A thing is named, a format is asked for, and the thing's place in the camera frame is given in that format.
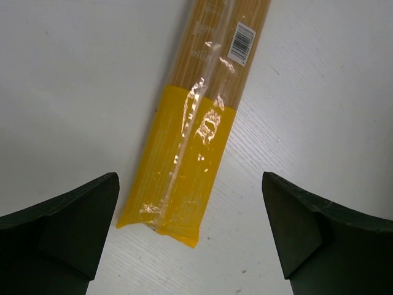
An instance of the transparent plastic wrapper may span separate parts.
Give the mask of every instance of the transparent plastic wrapper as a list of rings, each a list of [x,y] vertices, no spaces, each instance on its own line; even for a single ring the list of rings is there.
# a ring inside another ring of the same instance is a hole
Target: transparent plastic wrapper
[[[194,0],[118,228],[198,243],[269,3]]]

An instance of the brown stick bundle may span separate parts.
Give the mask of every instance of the brown stick bundle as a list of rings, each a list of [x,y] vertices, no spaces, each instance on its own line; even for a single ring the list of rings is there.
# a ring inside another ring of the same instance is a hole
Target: brown stick bundle
[[[225,30],[222,58],[216,65],[206,97],[215,100],[218,95],[224,104],[237,109],[255,55],[257,44],[266,19],[270,0],[237,0],[233,9],[229,28]],[[227,0],[195,0],[192,15],[177,55],[169,84],[190,89],[199,81],[206,67],[209,45],[220,22]],[[227,58],[238,22],[255,32],[254,46],[248,62],[242,66]]]

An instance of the white table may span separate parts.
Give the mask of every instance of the white table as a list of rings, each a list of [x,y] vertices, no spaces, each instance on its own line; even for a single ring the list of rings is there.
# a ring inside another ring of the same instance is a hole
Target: white table
[[[0,2],[0,216],[116,171],[118,218],[187,3]],[[112,226],[88,294],[291,294],[267,170],[393,218],[392,28],[391,0],[273,0],[199,245]]]

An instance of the yellow packaging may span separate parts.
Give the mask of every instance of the yellow packaging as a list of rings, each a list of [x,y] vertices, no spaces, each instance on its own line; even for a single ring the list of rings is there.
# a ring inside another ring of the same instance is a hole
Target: yellow packaging
[[[255,54],[269,0],[194,0],[124,212],[190,247]]]

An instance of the barcode label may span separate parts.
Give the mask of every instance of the barcode label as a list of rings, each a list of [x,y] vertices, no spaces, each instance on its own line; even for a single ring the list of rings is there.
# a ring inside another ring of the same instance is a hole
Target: barcode label
[[[254,39],[255,31],[241,22],[238,22],[228,57],[242,66],[245,66],[254,43]]]

